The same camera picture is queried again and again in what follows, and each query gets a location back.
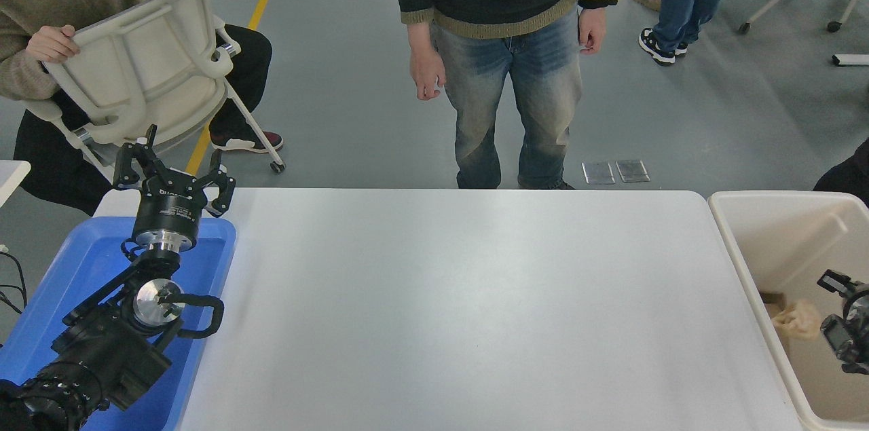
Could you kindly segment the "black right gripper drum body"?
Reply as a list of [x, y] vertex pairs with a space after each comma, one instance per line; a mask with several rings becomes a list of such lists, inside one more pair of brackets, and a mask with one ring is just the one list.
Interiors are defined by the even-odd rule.
[[868, 284], [856, 284], [845, 290], [844, 319], [850, 324], [867, 324]]

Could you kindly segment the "person's right hand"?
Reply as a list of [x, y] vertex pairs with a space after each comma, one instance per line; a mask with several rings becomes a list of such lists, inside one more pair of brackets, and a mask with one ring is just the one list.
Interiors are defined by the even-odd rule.
[[438, 97], [447, 84], [446, 69], [432, 43], [430, 22], [407, 25], [410, 47], [409, 72], [418, 100]]
[[26, 45], [26, 52], [38, 62], [60, 64], [71, 57], [80, 54], [80, 48], [74, 42], [77, 29], [71, 24], [64, 26], [41, 26], [31, 36]]

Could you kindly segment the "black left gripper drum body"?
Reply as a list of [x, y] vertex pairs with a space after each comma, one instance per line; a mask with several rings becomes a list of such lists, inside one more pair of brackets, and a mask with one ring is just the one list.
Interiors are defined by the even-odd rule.
[[158, 231], [198, 236], [206, 197], [195, 182], [196, 178], [183, 173], [143, 181], [134, 236]]

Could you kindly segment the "person's left hand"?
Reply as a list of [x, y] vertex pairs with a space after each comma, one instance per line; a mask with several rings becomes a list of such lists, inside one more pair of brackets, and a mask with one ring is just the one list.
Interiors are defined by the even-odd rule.
[[578, 12], [578, 43], [585, 56], [599, 53], [606, 37], [606, 9], [583, 8]]

